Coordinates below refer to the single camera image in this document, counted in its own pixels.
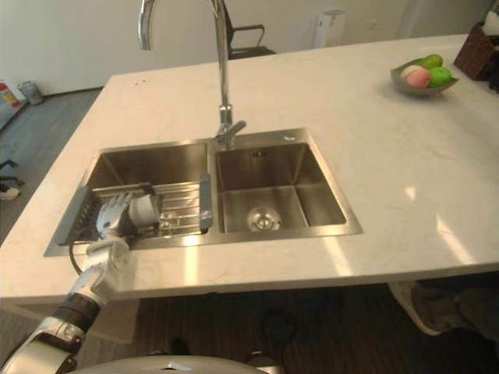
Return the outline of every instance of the fruit bowl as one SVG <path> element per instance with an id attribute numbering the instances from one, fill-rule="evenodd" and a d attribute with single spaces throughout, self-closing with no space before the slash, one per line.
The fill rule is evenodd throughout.
<path id="1" fill-rule="evenodd" d="M 434 88 L 416 88 L 416 87 L 410 86 L 409 84 L 407 84 L 406 81 L 404 81 L 400 77 L 400 74 L 402 73 L 402 71 L 406 67 L 408 67 L 410 65 L 417 65 L 419 60 L 420 60 L 420 58 L 418 58 L 416 60 L 412 60 L 410 62 L 407 62 L 404 65 L 399 66 L 398 68 L 391 70 L 391 81 L 393 82 L 393 84 L 395 85 L 395 88 L 397 90 L 403 92 L 404 94 L 408 94 L 408 95 L 412 95 L 412 96 L 432 96 L 432 95 L 436 95 L 436 94 L 439 94 L 441 92 L 444 92 L 446 89 L 454 86 L 459 81 L 459 79 L 457 79 L 457 78 L 452 78 L 451 82 L 444 84 L 443 86 L 434 87 Z"/>

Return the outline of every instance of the faucet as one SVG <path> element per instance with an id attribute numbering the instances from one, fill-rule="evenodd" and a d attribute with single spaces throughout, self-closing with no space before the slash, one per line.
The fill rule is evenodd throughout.
<path id="1" fill-rule="evenodd" d="M 215 139 L 217 143 L 225 149 L 231 148 L 234 144 L 234 137 L 239 131 L 246 127 L 244 121 L 233 123 L 232 105 L 228 100 L 228 42 L 227 26 L 225 23 L 225 6 L 223 0 L 210 0 L 215 18 L 217 31 L 218 65 L 220 70 L 221 104 L 220 127 Z M 140 49 L 150 50 L 150 17 L 154 8 L 154 0 L 140 0 L 139 8 L 139 42 Z"/>

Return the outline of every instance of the wall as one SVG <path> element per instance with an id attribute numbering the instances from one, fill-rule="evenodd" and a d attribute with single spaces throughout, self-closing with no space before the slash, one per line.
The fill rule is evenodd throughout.
<path id="1" fill-rule="evenodd" d="M 493 0 L 410 0 L 399 37 L 467 34 Z"/>
<path id="2" fill-rule="evenodd" d="M 153 51 L 140 51 L 138 0 L 0 0 L 0 78 L 45 94 L 101 86 L 110 75 L 216 61 L 208 0 L 157 0 Z M 234 24 L 265 23 L 279 52 L 309 48 L 332 0 L 228 0 Z M 256 35 L 249 35 L 255 40 Z"/>
<path id="3" fill-rule="evenodd" d="M 226 0 L 233 23 L 263 23 L 264 44 L 279 53 L 310 48 L 317 14 L 324 9 L 346 11 L 344 44 L 352 44 L 398 37 L 408 17 L 414 18 L 406 9 L 415 2 L 426 8 L 420 9 L 406 36 L 465 32 L 470 14 L 481 13 L 482 4 L 489 1 Z M 138 48 L 138 4 L 139 0 L 0 0 L 0 79 L 11 87 L 33 79 L 44 94 L 54 94 L 102 86 L 113 74 L 216 61 L 208 0 L 157 0 L 153 51 Z M 457 9 L 457 16 L 442 18 L 445 9 Z M 248 33 L 235 44 L 256 39 Z"/>

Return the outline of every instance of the chair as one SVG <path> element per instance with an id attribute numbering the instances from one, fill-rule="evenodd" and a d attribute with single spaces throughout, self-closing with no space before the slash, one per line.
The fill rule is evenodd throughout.
<path id="1" fill-rule="evenodd" d="M 14 161 L 7 160 L 7 161 L 2 162 L 0 164 L 0 169 L 2 169 L 6 165 L 10 165 L 10 167 L 12 167 L 12 168 L 17 168 L 17 164 Z M 16 177 L 2 177 L 0 175 L 0 182 L 7 182 L 7 181 L 14 181 L 19 187 L 24 184 L 23 181 L 21 181 L 20 179 L 18 179 Z"/>
<path id="2" fill-rule="evenodd" d="M 225 12 L 225 23 L 227 26 L 227 43 L 228 43 L 228 59 L 229 60 L 237 60 L 240 58 L 251 58 L 251 57 L 259 57 L 259 56 L 267 56 L 267 55 L 275 55 L 276 52 L 260 45 L 260 42 L 264 38 L 265 35 L 265 26 L 264 25 L 250 25 L 250 26 L 240 26 L 234 27 L 232 25 L 231 17 L 228 14 L 227 7 L 225 6 L 225 1 L 222 1 Z M 232 48 L 232 39 L 234 38 L 234 34 L 237 31 L 248 31 L 248 30 L 261 30 L 262 34 L 260 35 L 260 39 L 258 43 L 254 47 L 247 48 Z"/>

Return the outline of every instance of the drain strainer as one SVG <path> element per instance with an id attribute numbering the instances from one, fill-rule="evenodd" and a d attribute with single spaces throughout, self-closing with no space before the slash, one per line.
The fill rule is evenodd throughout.
<path id="1" fill-rule="evenodd" d="M 273 231 L 281 228 L 281 217 L 278 212 L 266 207 L 251 210 L 246 222 L 251 231 Z"/>

